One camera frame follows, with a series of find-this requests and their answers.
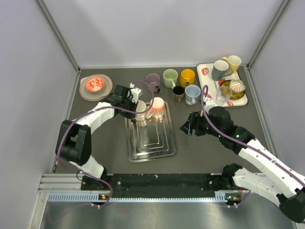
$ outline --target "glass cup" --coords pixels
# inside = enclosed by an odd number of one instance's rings
[[[232,96],[232,90],[226,86],[217,88],[215,103],[219,106],[225,104]]]
[[[174,69],[167,69],[163,72],[164,86],[167,88],[174,88],[178,81],[178,72]]]
[[[197,85],[188,85],[185,89],[185,101],[189,105],[194,105],[200,96],[201,89]]]
[[[137,105],[137,109],[135,110],[136,112],[142,112],[146,110],[146,103],[142,100],[138,100],[138,105]],[[145,119],[146,117],[146,113],[142,113],[142,114],[136,114],[135,115],[135,120],[137,121],[142,121]]]
[[[173,95],[174,95],[175,101],[181,102],[181,100],[183,99],[183,96],[184,96],[184,88],[181,86],[175,86],[173,88]]]
[[[181,72],[180,77],[180,85],[184,88],[186,88],[188,85],[194,84],[195,82],[195,72],[191,69],[184,69]]]
[[[149,88],[152,90],[152,92],[160,92],[160,83],[161,78],[156,73],[150,73],[146,76],[146,82],[149,84]]]
[[[155,97],[154,100],[151,100],[150,104],[153,105],[151,109],[147,112],[146,118],[160,118],[165,114],[165,102],[160,97]]]

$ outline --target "gray mug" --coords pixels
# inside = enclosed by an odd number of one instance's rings
[[[212,79],[214,81],[218,81],[225,76],[232,75],[232,73],[233,70],[229,68],[229,65],[226,61],[216,61],[212,70]]]

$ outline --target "light green mug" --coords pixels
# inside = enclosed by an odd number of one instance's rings
[[[178,81],[178,72],[174,69],[167,69],[163,72],[164,86],[167,88],[174,88]]]

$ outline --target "light blue mug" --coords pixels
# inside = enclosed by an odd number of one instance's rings
[[[201,94],[201,89],[197,85],[188,85],[185,89],[185,101],[189,105],[194,105]]]

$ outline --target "cable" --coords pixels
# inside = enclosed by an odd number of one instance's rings
[[[241,141],[238,141],[237,139],[235,138],[232,138],[226,134],[224,134],[223,132],[221,132],[219,129],[217,129],[217,127],[211,122],[211,120],[209,119],[209,116],[207,114],[207,112],[205,111],[204,109],[204,99],[207,97],[208,95],[208,85],[205,85],[203,86],[202,88],[202,93],[201,93],[201,108],[202,108],[202,111],[203,111],[203,114],[204,114],[204,117],[205,119],[207,120],[207,122],[210,124],[210,126],[217,132],[219,133],[221,136],[233,141],[233,142],[236,142],[244,147],[247,147],[247,148],[250,148],[252,149],[253,151],[259,153],[260,155],[262,155],[263,157],[267,158],[268,160],[272,160],[272,158],[270,158],[269,156],[267,156],[266,154],[264,154],[263,152],[261,152],[259,149],[256,149],[254,148],[253,146],[250,146],[250,145],[247,145],[246,143],[243,143]],[[289,174],[291,177],[293,177],[297,182],[300,183],[300,185],[302,185],[303,187],[305,187],[305,183],[303,181],[301,181],[297,176],[295,176],[293,173],[291,173],[290,171],[288,171],[287,169],[285,169],[283,166],[281,166],[279,163],[275,163],[276,166],[278,166],[281,170],[283,170],[285,173]]]
[[[239,187],[238,196],[241,197],[242,193],[243,193],[243,189],[241,187]]]
[[[81,179],[79,179],[79,178],[78,178],[78,176],[77,176],[79,173],[80,173],[80,171],[77,171],[77,173],[76,173],[76,179],[78,179],[78,180],[82,181],[82,180],[81,180]]]
[[[88,113],[82,114],[81,116],[77,117],[76,119],[74,119],[74,120],[72,121],[72,123],[71,123],[70,126],[67,128],[66,132],[64,133],[64,135],[63,135],[63,137],[62,137],[62,139],[61,139],[61,142],[60,142],[60,144],[59,144],[59,147],[58,147],[56,159],[57,159],[59,165],[61,165],[61,166],[64,167],[64,168],[69,168],[69,169],[71,169],[71,170],[76,170],[76,171],[78,171],[78,172],[83,172],[83,174],[84,174],[85,176],[90,177],[90,178],[93,178],[93,179],[96,179],[96,180],[98,180],[98,181],[100,181],[100,182],[106,184],[106,185],[109,187],[109,189],[110,189],[109,197],[107,198],[106,202],[104,202],[104,204],[101,205],[101,207],[104,207],[104,206],[106,206],[106,205],[109,204],[109,201],[110,201],[110,199],[111,199],[111,197],[112,197],[112,194],[113,194],[113,189],[112,189],[111,185],[110,185],[107,181],[102,180],[102,179],[99,179],[99,178],[97,178],[97,177],[94,177],[94,176],[92,176],[92,175],[90,175],[90,174],[88,174],[88,173],[82,171],[81,169],[78,169],[78,168],[76,168],[76,167],[71,167],[71,166],[66,166],[66,165],[64,165],[64,164],[61,162],[61,159],[60,159],[61,148],[62,148],[62,145],[63,145],[64,141],[65,141],[66,138],[67,138],[68,133],[70,132],[70,130],[72,129],[72,127],[74,126],[74,124],[75,124],[78,120],[80,120],[81,118],[84,118],[84,117],[86,117],[86,116],[88,116],[88,115],[90,115],[90,114],[92,114],[92,113],[94,113],[94,112],[97,112],[97,111],[100,111],[100,110],[103,110],[103,109],[117,109],[117,110],[129,112],[129,113],[131,113],[131,114],[143,114],[143,113],[145,113],[145,112],[148,112],[148,111],[151,109],[151,107],[153,106],[153,101],[154,101],[153,91],[152,91],[151,88],[149,87],[149,84],[148,84],[147,82],[145,82],[145,81],[137,80],[137,81],[134,81],[133,83],[143,83],[143,84],[145,84],[145,85],[148,87],[149,91],[152,93],[152,102],[151,102],[150,106],[147,108],[147,110],[141,111],[141,112],[134,112],[134,111],[130,111],[130,110],[127,110],[127,109],[124,109],[124,108],[121,108],[121,107],[116,107],[116,106],[105,106],[105,107],[101,107],[101,108],[95,109],[95,111],[89,111]],[[60,221],[63,217],[65,217],[67,214],[69,214],[71,211],[73,211],[74,209],[76,209],[76,208],[78,208],[78,207],[80,207],[80,206],[84,206],[84,205],[89,205],[89,203],[80,204],[80,205],[78,205],[78,206],[72,208],[71,210],[67,211],[64,215],[62,215],[58,220],[53,221],[53,223],[57,223],[57,222]]]

